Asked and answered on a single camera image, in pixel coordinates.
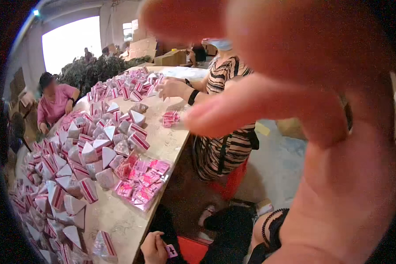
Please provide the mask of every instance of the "striped shirt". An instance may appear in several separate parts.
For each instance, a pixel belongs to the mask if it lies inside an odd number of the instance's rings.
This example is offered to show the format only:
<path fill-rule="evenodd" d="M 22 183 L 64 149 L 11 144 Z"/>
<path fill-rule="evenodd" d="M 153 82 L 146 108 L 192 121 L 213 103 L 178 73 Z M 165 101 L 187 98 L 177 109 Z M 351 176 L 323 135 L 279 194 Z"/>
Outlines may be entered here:
<path fill-rule="evenodd" d="M 247 76 L 252 70 L 238 57 L 231 57 L 216 67 L 214 58 L 207 82 L 210 95 L 224 91 L 225 83 L 236 76 Z M 255 123 L 246 125 L 221 138 L 197 137 L 194 142 L 194 165 L 201 180 L 210 181 L 231 173 L 249 156 L 252 145 L 248 133 L 254 132 Z"/>

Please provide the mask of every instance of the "white table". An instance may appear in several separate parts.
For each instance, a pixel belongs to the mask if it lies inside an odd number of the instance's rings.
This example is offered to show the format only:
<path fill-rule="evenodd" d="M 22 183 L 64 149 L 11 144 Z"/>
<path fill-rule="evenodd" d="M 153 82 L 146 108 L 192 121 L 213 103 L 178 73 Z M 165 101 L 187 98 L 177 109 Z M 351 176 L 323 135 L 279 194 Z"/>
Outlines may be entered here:
<path fill-rule="evenodd" d="M 175 67 L 147 67 L 149 71 L 164 71 Z M 202 69 L 183 70 L 184 78 L 190 76 L 190 71 L 205 71 Z M 120 110 L 126 113 L 132 107 L 134 102 L 124 101 L 123 97 L 113 100 L 106 100 L 107 103 L 116 102 Z M 165 159 L 173 163 L 173 167 L 179 159 L 180 153 L 189 136 L 189 131 L 181 124 L 175 128 L 164 128 L 162 125 L 163 114 L 167 110 L 179 110 L 181 113 L 188 108 L 188 104 L 181 98 L 168 98 L 163 102 L 157 96 L 144 98 L 141 103 L 149 106 L 146 116 L 145 130 L 148 133 L 147 141 L 150 144 L 146 155 L 151 158 Z M 89 111 L 90 104 L 86 97 L 81 98 L 74 107 L 74 110 Z M 59 127 L 59 122 L 51 129 Z M 99 230 L 106 231 L 110 234 L 113 245 L 116 249 L 120 264 L 130 264 L 135 259 L 139 246 L 145 238 L 148 227 L 154 216 L 155 210 L 163 196 L 165 184 L 157 197 L 152 201 L 152 206 L 148 213 L 144 213 L 131 204 L 124 203 L 117 198 L 112 191 L 103 191 L 98 182 L 95 186 L 98 192 L 98 201 L 93 204 L 87 204 L 85 213 L 85 232 L 84 240 L 88 253 L 92 255 L 92 245 L 95 236 Z M 98 257 L 94 257 L 94 263 L 107 263 Z"/>

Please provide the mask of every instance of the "face mask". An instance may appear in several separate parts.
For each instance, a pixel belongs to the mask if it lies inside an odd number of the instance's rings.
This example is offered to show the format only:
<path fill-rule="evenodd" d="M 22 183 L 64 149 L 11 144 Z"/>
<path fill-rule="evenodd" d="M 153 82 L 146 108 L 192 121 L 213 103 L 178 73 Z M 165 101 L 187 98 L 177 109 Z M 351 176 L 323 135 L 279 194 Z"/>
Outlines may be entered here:
<path fill-rule="evenodd" d="M 211 39 L 207 41 L 209 44 L 215 46 L 218 50 L 228 51 L 232 49 L 232 42 L 226 39 Z"/>

